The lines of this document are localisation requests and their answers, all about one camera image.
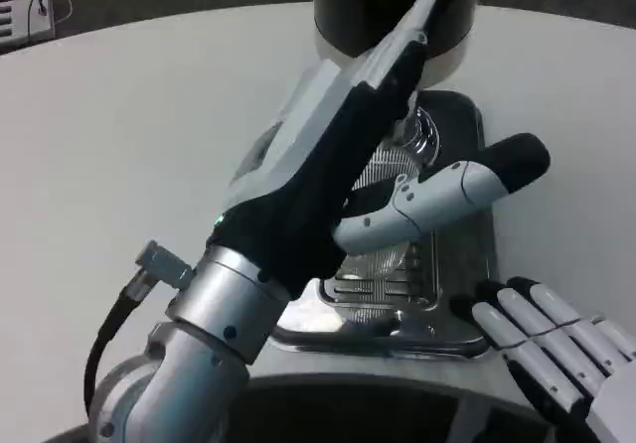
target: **round table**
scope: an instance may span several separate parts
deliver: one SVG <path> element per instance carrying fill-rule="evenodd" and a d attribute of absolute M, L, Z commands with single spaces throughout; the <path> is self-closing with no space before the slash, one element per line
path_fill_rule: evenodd
<path fill-rule="evenodd" d="M 230 177 L 317 61 L 311 4 L 173 16 L 0 58 L 0 434 L 85 422 L 83 364 L 150 238 L 194 263 Z M 470 95 L 487 143 L 537 134 L 549 173 L 497 204 L 500 271 L 544 280 L 636 330 L 636 32 L 481 7 L 439 88 Z M 100 375 L 139 353 L 172 296 L 158 286 Z M 392 374 L 523 402 L 498 359 L 423 363 L 265 348 L 252 373 Z"/>

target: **electrical outlet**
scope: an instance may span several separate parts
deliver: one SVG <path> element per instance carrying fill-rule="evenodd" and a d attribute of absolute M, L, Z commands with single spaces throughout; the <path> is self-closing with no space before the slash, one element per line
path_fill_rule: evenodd
<path fill-rule="evenodd" d="M 46 14 L 40 13 L 40 1 L 35 0 L 29 11 L 31 0 L 12 0 L 0 3 L 0 49 L 22 46 L 52 39 L 56 26 L 51 0 L 43 0 Z"/>

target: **coffee machine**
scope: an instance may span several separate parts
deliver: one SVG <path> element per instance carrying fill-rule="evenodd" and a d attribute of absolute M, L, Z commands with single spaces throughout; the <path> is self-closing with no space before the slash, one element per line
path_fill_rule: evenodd
<path fill-rule="evenodd" d="M 414 0 L 314 0 L 322 59 L 345 67 L 386 35 Z M 461 64 L 478 0 L 437 0 L 428 25 L 429 59 L 410 115 L 372 157 L 355 188 L 398 174 L 427 173 L 483 147 L 482 116 L 458 92 L 429 89 Z M 310 283 L 272 334 L 286 348 L 338 353 L 469 358 L 487 349 L 454 318 L 448 298 L 496 278 L 490 212 L 414 242 L 350 256 L 337 275 Z"/>

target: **silver metal joint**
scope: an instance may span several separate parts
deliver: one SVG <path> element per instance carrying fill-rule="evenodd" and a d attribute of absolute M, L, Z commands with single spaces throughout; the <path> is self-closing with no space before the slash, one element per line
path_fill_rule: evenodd
<path fill-rule="evenodd" d="M 241 359 L 219 341 L 186 324 L 160 324 L 144 355 L 120 364 L 99 385 L 90 441 L 209 442 L 248 379 Z"/>
<path fill-rule="evenodd" d="M 158 281 L 177 290 L 187 288 L 194 277 L 192 267 L 154 240 L 146 244 L 135 262 Z"/>
<path fill-rule="evenodd" d="M 166 314 L 214 336 L 252 364 L 290 300 L 280 284 L 263 282 L 259 274 L 242 254 L 213 247 Z"/>

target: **black fingertip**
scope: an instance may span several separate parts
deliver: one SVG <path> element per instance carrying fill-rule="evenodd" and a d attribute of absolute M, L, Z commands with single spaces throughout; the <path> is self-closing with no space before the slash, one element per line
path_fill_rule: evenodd
<path fill-rule="evenodd" d="M 451 314 L 473 326 L 475 325 L 475 319 L 473 318 L 472 309 L 475 304 L 475 299 L 468 294 L 458 294 L 451 297 L 448 301 Z"/>
<path fill-rule="evenodd" d="M 533 281 L 532 279 L 528 279 L 526 277 L 516 276 L 508 279 L 507 286 L 512 287 L 526 299 L 532 302 L 532 296 L 530 295 L 530 289 L 535 285 L 539 284 L 537 281 Z"/>
<path fill-rule="evenodd" d="M 488 304 L 499 308 L 497 293 L 505 287 L 506 286 L 499 281 L 485 279 L 475 285 L 475 297 L 479 301 L 486 301 Z"/>
<path fill-rule="evenodd" d="M 471 159 L 497 174 L 511 194 L 542 176 L 550 167 L 550 160 L 546 146 L 531 133 L 508 137 Z"/>

